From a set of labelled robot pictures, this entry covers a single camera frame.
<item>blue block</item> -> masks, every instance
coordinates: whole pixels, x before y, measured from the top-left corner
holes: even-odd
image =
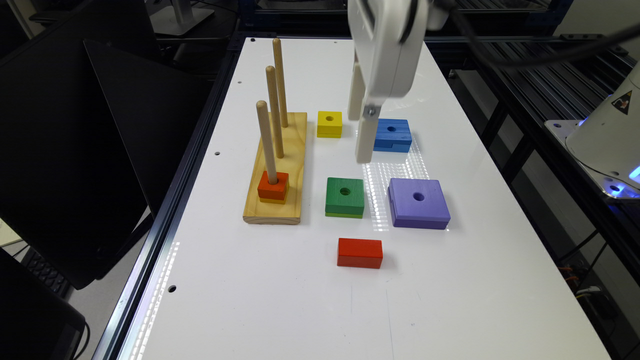
[[[407,120],[380,119],[373,145],[375,151],[409,152],[411,130]]]

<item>wooden peg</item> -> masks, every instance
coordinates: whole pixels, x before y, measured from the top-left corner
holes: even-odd
[[[280,111],[278,110],[278,89],[276,88],[276,69],[267,66],[267,87],[269,89],[269,105],[271,106],[271,120],[273,121],[273,141],[275,142],[276,157],[284,157],[282,147],[282,129],[280,128]]]
[[[260,123],[260,135],[262,136],[262,147],[264,149],[264,164],[267,168],[269,184],[278,183],[276,173],[276,159],[273,156],[273,143],[271,141],[271,124],[269,122],[269,109],[267,103],[260,100],[256,103],[258,111],[258,122]]]
[[[287,119],[287,94],[284,91],[284,65],[282,64],[282,45],[280,39],[273,39],[273,57],[276,62],[276,79],[278,83],[278,99],[280,100],[280,122],[282,127],[289,126]]]

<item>purple block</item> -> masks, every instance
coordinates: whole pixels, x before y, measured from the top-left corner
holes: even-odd
[[[391,179],[389,205],[395,227],[442,230],[451,220],[438,180]]]

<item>colorful block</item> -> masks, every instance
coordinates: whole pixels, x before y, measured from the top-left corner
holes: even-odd
[[[451,220],[438,180],[391,179],[389,205],[395,227],[442,230]]]
[[[409,152],[411,130],[407,120],[380,119],[374,151]]]
[[[327,179],[326,216],[362,219],[364,182],[361,179]]]
[[[258,197],[261,202],[284,204],[287,202],[287,193],[289,192],[289,174],[276,173],[278,182],[269,184],[267,172],[262,173],[260,183],[258,184]]]
[[[380,269],[382,265],[382,241],[345,239],[338,240],[338,266]]]
[[[318,137],[342,137],[342,113],[339,111],[318,111]]]

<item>wooden block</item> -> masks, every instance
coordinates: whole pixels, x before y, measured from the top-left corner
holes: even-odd
[[[351,219],[362,219],[362,215],[357,215],[357,214],[337,214],[337,213],[325,212],[324,215],[329,217],[346,217]]]
[[[380,269],[382,265],[382,241],[345,239],[338,240],[338,266]]]
[[[411,130],[407,120],[380,119],[373,150],[409,152],[411,141]]]
[[[271,202],[276,204],[284,204],[287,199],[287,192],[289,190],[289,174],[276,173],[278,182],[276,184],[269,184],[269,176],[267,172],[262,173],[260,183],[258,184],[258,197],[262,202]]]
[[[326,216],[355,217],[364,214],[364,182],[361,179],[327,179]]]
[[[318,137],[342,137],[342,113],[339,111],[318,111]]]
[[[389,205],[395,227],[442,230],[451,220],[438,180],[391,179]]]
[[[258,184],[265,170],[264,150],[260,141],[242,217],[249,224],[296,225],[300,223],[307,113],[288,113],[287,115],[289,126],[282,129],[285,154],[282,159],[276,158],[278,171],[289,174],[289,190],[285,203],[273,204],[260,201]]]

